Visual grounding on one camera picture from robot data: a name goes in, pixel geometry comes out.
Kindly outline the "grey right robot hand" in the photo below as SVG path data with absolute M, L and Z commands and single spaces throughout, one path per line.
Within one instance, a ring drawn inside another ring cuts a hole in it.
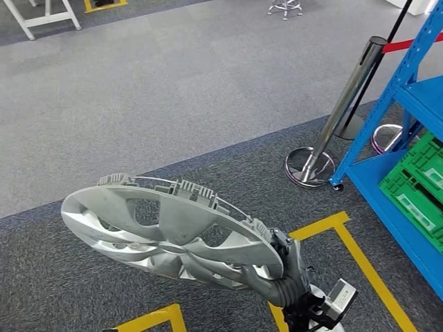
M 274 280 L 263 279 L 251 266 L 243 266 L 243 274 L 251 289 L 275 306 L 286 308 L 297 305 L 309 291 L 306 273 L 302 267 L 300 242 L 287 237 L 277 228 L 272 228 L 271 234 L 271 244 L 283 263 L 282 276 Z

